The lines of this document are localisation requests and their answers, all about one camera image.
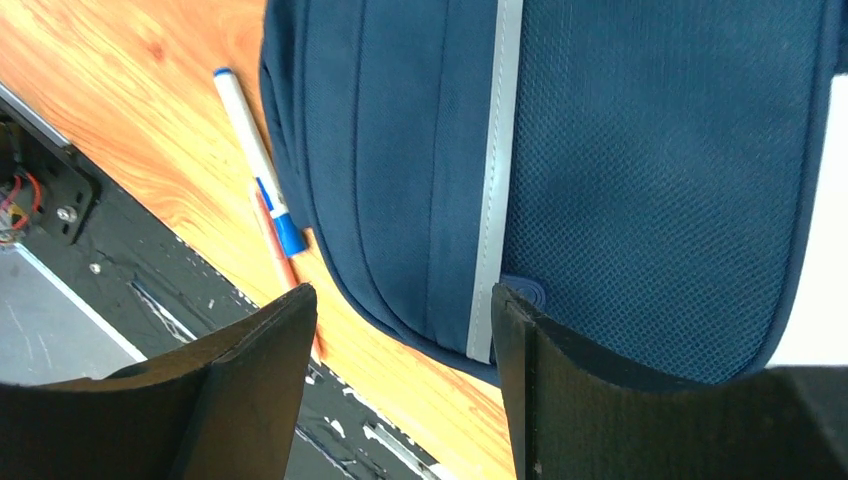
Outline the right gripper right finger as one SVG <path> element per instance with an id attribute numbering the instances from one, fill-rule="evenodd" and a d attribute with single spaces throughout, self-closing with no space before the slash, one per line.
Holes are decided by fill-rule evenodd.
<path id="1" fill-rule="evenodd" d="M 520 479 L 843 479 L 847 371 L 706 385 L 627 359 L 497 285 L 492 324 Z"/>

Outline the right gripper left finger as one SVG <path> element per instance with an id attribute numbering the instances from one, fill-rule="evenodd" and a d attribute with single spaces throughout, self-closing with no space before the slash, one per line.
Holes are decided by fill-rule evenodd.
<path id="1" fill-rule="evenodd" d="M 317 324 L 300 285 L 103 379 L 1 388 L 5 479 L 280 479 Z"/>

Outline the white blue marker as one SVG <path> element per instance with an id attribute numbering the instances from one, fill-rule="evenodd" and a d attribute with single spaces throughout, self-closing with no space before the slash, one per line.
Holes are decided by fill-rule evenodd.
<path id="1" fill-rule="evenodd" d="M 229 67 L 213 72 L 214 84 L 228 115 L 251 173 L 260 188 L 283 253 L 287 258 L 306 250 L 300 230 L 295 226 L 280 189 L 268 149 L 258 130 L 237 75 Z"/>

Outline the navy blue backpack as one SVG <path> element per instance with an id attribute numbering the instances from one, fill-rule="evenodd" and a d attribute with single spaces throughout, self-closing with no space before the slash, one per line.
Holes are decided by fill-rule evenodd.
<path id="1" fill-rule="evenodd" d="M 843 1 L 271 1 L 293 222 L 384 334 L 496 383 L 495 284 L 663 373 L 763 368 L 806 250 Z"/>

